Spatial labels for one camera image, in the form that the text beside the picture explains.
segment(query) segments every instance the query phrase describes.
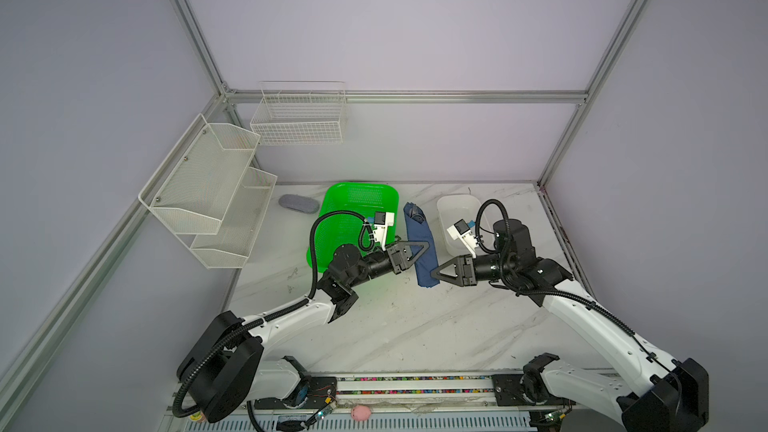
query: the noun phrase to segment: white wire mesh shelf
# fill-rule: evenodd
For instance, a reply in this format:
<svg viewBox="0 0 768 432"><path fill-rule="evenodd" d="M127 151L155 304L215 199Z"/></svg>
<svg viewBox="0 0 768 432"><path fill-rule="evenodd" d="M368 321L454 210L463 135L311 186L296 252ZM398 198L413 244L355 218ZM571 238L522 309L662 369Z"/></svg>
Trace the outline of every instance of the white wire mesh shelf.
<svg viewBox="0 0 768 432"><path fill-rule="evenodd" d="M144 203L174 234L218 233L259 141L250 130L203 121L184 158Z"/></svg>
<svg viewBox="0 0 768 432"><path fill-rule="evenodd" d="M264 96L250 122L264 146L320 145L343 141L343 82L262 82Z"/></svg>
<svg viewBox="0 0 768 432"><path fill-rule="evenodd" d="M253 168L259 135L198 116L139 200L206 268L241 268L248 261L277 177Z"/></svg>
<svg viewBox="0 0 768 432"><path fill-rule="evenodd" d="M190 250L208 268L242 268L248 261L277 176L248 167L216 235L197 235Z"/></svg>

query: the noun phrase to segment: light purple wall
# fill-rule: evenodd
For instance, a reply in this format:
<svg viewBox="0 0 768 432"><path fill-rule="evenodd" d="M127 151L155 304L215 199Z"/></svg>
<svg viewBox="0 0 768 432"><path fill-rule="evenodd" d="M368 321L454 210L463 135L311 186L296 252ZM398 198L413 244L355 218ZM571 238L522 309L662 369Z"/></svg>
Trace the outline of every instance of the light purple wall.
<svg viewBox="0 0 768 432"><path fill-rule="evenodd" d="M256 105L237 109L247 124ZM349 104L344 143L259 146L256 156L279 182L532 180L573 111L571 104Z"/></svg>
<svg viewBox="0 0 768 432"><path fill-rule="evenodd" d="M709 371L711 430L768 383L767 37L768 0L653 0L548 188L600 301Z"/></svg>
<svg viewBox="0 0 768 432"><path fill-rule="evenodd" d="M0 24L4 374L205 107L213 88L168 0L0 0ZM149 302L173 306L173 293L161 293L168 285L166 264L153 260L191 257L169 233L168 239L175 248L158 250L160 241L155 241L135 252L146 257L140 270L124 266L114 278L140 275L157 282L144 282L143 289L110 286L114 295L102 307L101 319L87 321L102 321L102 328L89 331L98 338L77 347L101 344L109 354L99 360L124 366L124 352L108 346L116 339L112 334L135 339L131 334L143 326L141 314L151 308ZM132 315L109 308L120 300L145 309ZM122 324L109 323L115 314ZM68 366L58 360L56 368ZM77 380L94 378L95 370L82 369ZM171 372L162 377L166 386L172 379ZM67 390L72 385L46 377L42 388L56 390L57 402L71 404ZM94 389L93 394L103 392ZM89 412L101 405L91 402ZM49 401L42 408L50 406Z"/></svg>
<svg viewBox="0 0 768 432"><path fill-rule="evenodd" d="M630 0L190 0L227 83L583 89Z"/></svg>

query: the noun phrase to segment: aluminum frame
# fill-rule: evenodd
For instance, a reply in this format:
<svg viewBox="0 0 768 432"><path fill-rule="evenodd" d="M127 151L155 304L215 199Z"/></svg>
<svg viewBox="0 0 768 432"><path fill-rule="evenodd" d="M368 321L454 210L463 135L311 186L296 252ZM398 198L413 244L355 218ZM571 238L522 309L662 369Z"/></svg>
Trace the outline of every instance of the aluminum frame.
<svg viewBox="0 0 768 432"><path fill-rule="evenodd" d="M189 0L170 0L176 14L198 56L209 81L217 93L208 102L203 112L206 119L224 112L233 124L242 127L235 111L237 103L253 103L261 100L261 91L230 90L216 66L210 48L204 38L200 24L192 11ZM552 156L538 179L538 193L552 228L560 241L574 275L590 294L589 282L576 259L571 243L564 234L562 225L547 196L545 186L552 179L554 171L570 147L576 133L587 117L610 72L629 41L650 0L632 0L627 12L606 49L600 64L594 72L586 91L513 91L513 90L469 90L469 91L348 91L347 101L351 103L573 103L576 104L566 129L563 131ZM160 166L170 170L184 150L184 144L194 138L197 130L187 133L177 143ZM259 168L254 158L254 165ZM110 279L115 265L130 246L136 231L148 215L148 210L138 200L126 211L120 222L106 238L91 261L72 284L63 299L56 305L32 340L26 345L8 372L0 380L0 432L9 428L14 418L26 404L27 399L40 383L52 361L62 349L72 329L90 308L102 287ZM229 304L240 270L236 269L232 285L223 303Z"/></svg>
<svg viewBox="0 0 768 432"><path fill-rule="evenodd" d="M265 90L276 93L276 90ZM258 103L261 90L234 90L225 94L233 104ZM582 104L584 90L348 90L347 103L573 103Z"/></svg>
<svg viewBox="0 0 768 432"><path fill-rule="evenodd" d="M632 33L637 29L638 23L643 13L648 8L650 0L632 0L627 8L627 12L624 13L619 27L613 38L610 40L610 44L603 54L598 68L592 75L592 79L587 86L587 99L583 104L577 105L571 119L563 131L563 135L558 140L558 144L552 151L552 156L547 161L547 165L544 166L542 176L539 177L538 183L540 186L546 186L549 181L552 180L554 171L560 165L568 148L571 146L576 134L578 133L581 124L587 118L587 114L592 109L594 101L598 98L600 91L608 81L610 72L613 70L616 62L618 62L621 53L624 52L624 48L627 46L629 38L632 37Z"/></svg>

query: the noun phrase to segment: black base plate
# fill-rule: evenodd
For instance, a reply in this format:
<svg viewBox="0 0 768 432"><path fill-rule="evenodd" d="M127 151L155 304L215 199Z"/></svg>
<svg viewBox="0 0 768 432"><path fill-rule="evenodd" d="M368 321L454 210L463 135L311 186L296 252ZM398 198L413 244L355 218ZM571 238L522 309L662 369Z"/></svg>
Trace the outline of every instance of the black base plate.
<svg viewBox="0 0 768 432"><path fill-rule="evenodd" d="M336 396L336 378L335 377L312 377L310 378L310 392L306 396L306 402L301 406L303 409L319 409L325 407L327 397ZM259 399L254 401L254 408L264 409L286 409L282 400L275 398Z"/></svg>
<svg viewBox="0 0 768 432"><path fill-rule="evenodd" d="M496 374L491 376L493 380L493 393L496 396L496 405L511 407L516 405L532 405L523 398L523 386L520 380L523 374ZM542 405L562 406L561 398L551 398Z"/></svg>

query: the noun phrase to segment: black cable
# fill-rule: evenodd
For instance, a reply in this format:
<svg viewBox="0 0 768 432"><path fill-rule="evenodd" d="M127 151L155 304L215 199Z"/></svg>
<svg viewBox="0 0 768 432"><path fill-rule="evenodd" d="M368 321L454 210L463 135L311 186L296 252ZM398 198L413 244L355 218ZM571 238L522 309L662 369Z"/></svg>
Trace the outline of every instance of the black cable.
<svg viewBox="0 0 768 432"><path fill-rule="evenodd" d="M362 244L362 240L366 236L366 231L368 231L368 247ZM363 252L370 252L373 250L374 245L376 245L376 240L373 238L373 229L368 221L364 221L362 223L362 228L360 229L360 236L357 238L357 246L360 247L360 250Z"/></svg>
<svg viewBox="0 0 768 432"><path fill-rule="evenodd" d="M507 216L507 209L504 207L504 204L502 204L500 201L496 200L495 198L490 198L486 200L478 209L478 215L475 218L475 237L478 240L478 245L482 249L483 252L486 254L499 254L501 251L493 250L488 247L485 247L485 244L482 241L482 237L480 235L480 219L482 218L482 214L485 211L485 208L494 205L498 207L498 210L502 213L502 219L504 220L504 229L507 233L507 237L512 237L512 231L509 228L509 216Z"/></svg>
<svg viewBox="0 0 768 432"><path fill-rule="evenodd" d="M264 429L261 428L258 422L256 422L256 416L254 414L254 406L250 400L245 402L245 407L248 409L248 418L250 419L250 424L254 426L254 428L256 429L256 432L264 432Z"/></svg>
<svg viewBox="0 0 768 432"><path fill-rule="evenodd" d="M310 229L310 256L312 257L312 289L310 289L310 293L307 295L308 298L314 298L315 291L317 290L317 273L318 272L317 272L317 252L315 252L315 232L317 231L317 227L320 225L322 221L324 221L328 217L340 216L340 215L358 217L363 222L367 222L366 218L363 217L362 214L359 214L351 210L334 210L333 212L328 212L327 214L323 214L319 216L317 220L315 220L315 223L312 224L312 229Z"/></svg>
<svg viewBox="0 0 768 432"><path fill-rule="evenodd" d="M260 325L264 324L265 322L272 322L276 318L283 317L285 314L290 314L291 312L297 311L300 308L307 305L312 298L315 297L315 292L317 290L317 254L315 252L315 231L317 230L317 226L320 225L320 223L331 216L338 216L341 214L346 214L348 216L355 216L358 217L363 222L366 222L366 218L360 215L357 212L353 212L351 210L336 210L333 212L328 212L327 214L323 214L322 216L319 216L317 220L315 220L315 223L312 224L312 229L310 230L310 254L312 255L312 288L310 289L310 292L307 295L307 298L303 299L302 301L299 301L293 305L289 305L288 307L281 309L277 312L273 312L269 315L266 315L264 318L258 318L253 322L249 322L248 324L242 325L235 330L229 332L227 335L222 337L219 341L214 344L213 347L208 350L208 353L203 356L203 359L195 365L195 368L192 369L189 375L182 380L181 386L178 389L178 392L176 393L176 397L174 397L174 402L171 405L171 412L174 414L174 417L182 418L187 417L198 410L200 410L200 406L193 405L190 408L184 409L181 407L182 403L184 402L184 398L187 396L187 392L189 392L190 387L192 386L192 382L197 378L197 376L202 371L203 367L205 367L208 362L210 362L216 355L225 349L225 347L232 347L233 342L235 339L237 339L239 336L244 334L245 332L259 327Z"/></svg>

